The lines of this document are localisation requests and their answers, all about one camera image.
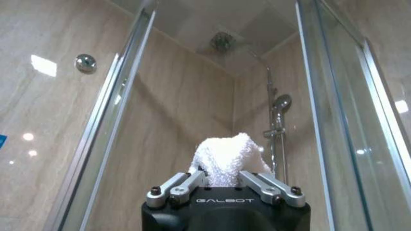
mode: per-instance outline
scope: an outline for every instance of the shower pipe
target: shower pipe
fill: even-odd
[[[264,132],[264,137],[270,139],[270,152],[271,152],[271,161],[272,161],[272,172],[275,174],[276,164],[275,164],[275,135],[278,131],[275,129],[275,121],[274,121],[274,96],[276,94],[276,88],[272,86],[272,73],[271,67],[262,59],[262,57],[256,54],[252,49],[248,49],[248,52],[254,56],[254,58],[259,61],[259,63],[266,67],[267,70],[267,93],[268,93],[268,121],[270,121],[270,130]],[[282,135],[282,150],[283,150],[283,164],[284,164],[284,182],[287,183],[287,174],[286,174],[286,150],[284,150],[284,136]]]

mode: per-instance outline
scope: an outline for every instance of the handheld shower head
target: handheld shower head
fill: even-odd
[[[274,127],[278,131],[284,132],[284,112],[291,106],[291,96],[288,94],[280,95],[274,101]]]
[[[274,102],[275,109],[287,111],[291,105],[291,96],[288,94],[280,95]]]

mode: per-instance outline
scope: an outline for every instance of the shower control knob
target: shower control knob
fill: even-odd
[[[89,54],[79,54],[75,59],[75,67],[84,74],[95,73],[97,69],[96,59]]]

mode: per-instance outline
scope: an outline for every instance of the ceiling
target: ceiling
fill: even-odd
[[[143,0],[112,1],[135,13]],[[294,4],[292,0],[161,0],[153,25],[236,76],[256,62],[248,49],[263,55],[296,32]],[[236,40],[224,55],[210,46],[219,31]]]

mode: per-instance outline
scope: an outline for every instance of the white towel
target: white towel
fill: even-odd
[[[236,187],[242,170],[271,173],[262,159],[262,151],[246,133],[232,138],[208,138],[195,152],[188,169],[194,173],[199,166],[208,173],[208,184],[214,187]]]

